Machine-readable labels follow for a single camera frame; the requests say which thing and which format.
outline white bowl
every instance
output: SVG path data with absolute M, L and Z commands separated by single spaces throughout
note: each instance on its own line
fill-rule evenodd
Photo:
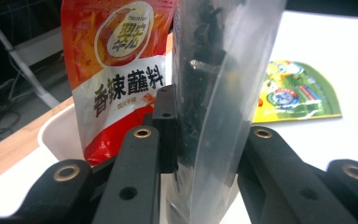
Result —
M 40 129 L 37 142 L 49 156 L 53 156 L 57 161 L 84 160 L 77 130 L 75 105 L 69 105 L 50 118 Z

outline gray floor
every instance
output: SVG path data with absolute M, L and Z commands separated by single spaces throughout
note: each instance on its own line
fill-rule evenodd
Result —
M 62 57 L 37 64 L 33 71 L 42 86 L 58 101 L 62 102 L 72 95 Z M 23 78 L 19 78 L 13 92 L 10 103 L 0 108 L 0 141 L 50 110 Z

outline white table surface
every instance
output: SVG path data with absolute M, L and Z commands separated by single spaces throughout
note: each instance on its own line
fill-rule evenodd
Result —
M 320 169 L 337 159 L 358 161 L 358 18 L 286 11 L 271 60 L 307 63 L 333 85 L 341 119 L 314 119 L 268 126 L 304 162 Z M 0 175 L 0 216 L 17 210 L 28 189 L 54 161 L 41 148 Z M 250 223 L 238 197 L 222 223 Z

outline black bracket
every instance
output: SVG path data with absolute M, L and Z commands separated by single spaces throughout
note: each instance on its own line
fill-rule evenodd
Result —
M 173 99 L 174 86 L 158 91 L 149 125 L 129 130 L 116 158 L 49 167 L 0 223 L 159 224 L 160 174 L 177 169 Z M 316 169 L 269 128 L 252 127 L 238 184 L 254 224 L 358 223 L 358 162 Z

